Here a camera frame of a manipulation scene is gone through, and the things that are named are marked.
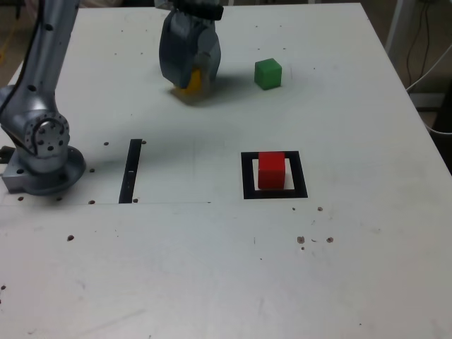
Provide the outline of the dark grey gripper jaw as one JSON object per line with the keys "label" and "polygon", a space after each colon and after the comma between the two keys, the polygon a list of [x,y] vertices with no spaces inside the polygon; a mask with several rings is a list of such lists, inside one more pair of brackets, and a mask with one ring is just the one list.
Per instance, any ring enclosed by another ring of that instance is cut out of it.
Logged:
{"label": "dark grey gripper jaw", "polygon": [[164,20],[159,46],[160,70],[179,88],[189,85],[198,54],[198,39],[204,30],[204,24],[192,21],[191,16],[178,10],[171,10]]}

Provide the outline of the grey gripper jaw with disc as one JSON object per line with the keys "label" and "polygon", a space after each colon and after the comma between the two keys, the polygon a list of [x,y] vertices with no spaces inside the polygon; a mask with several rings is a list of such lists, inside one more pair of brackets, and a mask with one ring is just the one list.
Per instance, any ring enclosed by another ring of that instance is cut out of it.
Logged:
{"label": "grey gripper jaw with disc", "polygon": [[214,83],[221,60],[220,42],[216,31],[206,28],[198,37],[196,68],[201,71],[203,90],[210,90]]}

